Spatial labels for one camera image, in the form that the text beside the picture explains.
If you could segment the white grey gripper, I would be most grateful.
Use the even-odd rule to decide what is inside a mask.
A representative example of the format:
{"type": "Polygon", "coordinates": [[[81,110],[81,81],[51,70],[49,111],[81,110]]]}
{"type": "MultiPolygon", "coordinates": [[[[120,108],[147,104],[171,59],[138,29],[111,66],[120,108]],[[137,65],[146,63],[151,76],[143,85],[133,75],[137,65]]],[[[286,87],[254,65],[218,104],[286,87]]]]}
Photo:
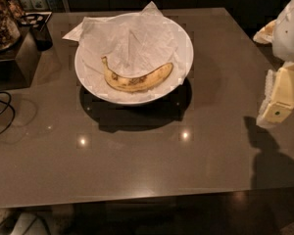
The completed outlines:
{"type": "Polygon", "coordinates": [[[265,99],[256,119],[261,128],[284,122],[294,110],[294,0],[290,0],[275,21],[272,52],[285,63],[278,71],[267,73],[265,99]]]}

